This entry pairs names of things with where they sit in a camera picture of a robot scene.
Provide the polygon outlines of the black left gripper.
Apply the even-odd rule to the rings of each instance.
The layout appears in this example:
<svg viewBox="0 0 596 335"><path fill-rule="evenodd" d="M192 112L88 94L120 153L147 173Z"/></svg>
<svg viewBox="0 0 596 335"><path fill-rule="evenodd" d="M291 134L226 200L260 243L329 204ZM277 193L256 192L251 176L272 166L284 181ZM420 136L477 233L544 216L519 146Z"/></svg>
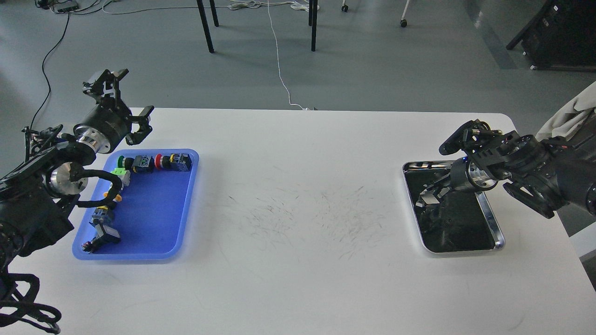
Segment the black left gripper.
<svg viewBox="0 0 596 335"><path fill-rule="evenodd" d="M112 153L123 138L128 146L136 146L153 130L149 121L155 106L146 106L138 116L131 116L131 110L127 107L119 108L123 102L119 82L128 72L127 68L117 71L106 69L96 72L88 82L83 82L83 93L93 98L97 105L73 131L76 141L92 148L95 153ZM138 125L136 132L130 132L132 124Z"/></svg>

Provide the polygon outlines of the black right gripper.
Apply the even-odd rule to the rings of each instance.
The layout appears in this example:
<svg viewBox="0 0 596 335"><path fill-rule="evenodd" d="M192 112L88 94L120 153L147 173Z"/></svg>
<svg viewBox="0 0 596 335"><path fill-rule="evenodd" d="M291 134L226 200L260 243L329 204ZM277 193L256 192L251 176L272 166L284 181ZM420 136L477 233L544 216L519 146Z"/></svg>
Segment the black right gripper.
<svg viewBox="0 0 596 335"><path fill-rule="evenodd" d="M416 206L425 208L442 204L447 195L454 191L484 192L493 189L498 181L493 180L468 157L455 160L450 169L450 176L443 176L423 184Z"/></svg>

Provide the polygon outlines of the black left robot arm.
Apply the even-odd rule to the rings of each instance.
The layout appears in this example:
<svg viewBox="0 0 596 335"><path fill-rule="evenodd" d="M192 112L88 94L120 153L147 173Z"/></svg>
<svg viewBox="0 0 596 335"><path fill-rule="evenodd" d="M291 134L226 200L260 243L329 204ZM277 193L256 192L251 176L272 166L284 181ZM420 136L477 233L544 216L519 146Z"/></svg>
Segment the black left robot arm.
<svg viewBox="0 0 596 335"><path fill-rule="evenodd" d="M104 170L86 170L96 155L108 154L125 140L140 144L152 131L145 107L134 116L121 99L119 82L128 74L99 71L83 83L83 93L95 106L84 121L63 132L63 125L34 131L23 129L26 158L1 179L1 326L26 322L47 333L58 334L61 312L36 303L39 278L32 274L11 274L8 265L17 257L55 244L73 230L69 216L74 207L114 208L122 180Z"/></svg>

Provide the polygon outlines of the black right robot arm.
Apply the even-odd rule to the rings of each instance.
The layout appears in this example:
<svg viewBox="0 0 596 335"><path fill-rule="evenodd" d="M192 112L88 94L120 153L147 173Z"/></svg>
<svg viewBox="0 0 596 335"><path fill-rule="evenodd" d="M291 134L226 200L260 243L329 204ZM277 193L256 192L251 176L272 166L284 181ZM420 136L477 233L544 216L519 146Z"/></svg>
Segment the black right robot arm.
<svg viewBox="0 0 596 335"><path fill-rule="evenodd" d="M491 129L485 121L468 121L439 147L441 155L456 151L465 156L427 184L415 202L427 218L439 218L449 193L488 191L499 181L509 195L545 218L568 204L595 214L595 119L585 121L570 140L537 140Z"/></svg>

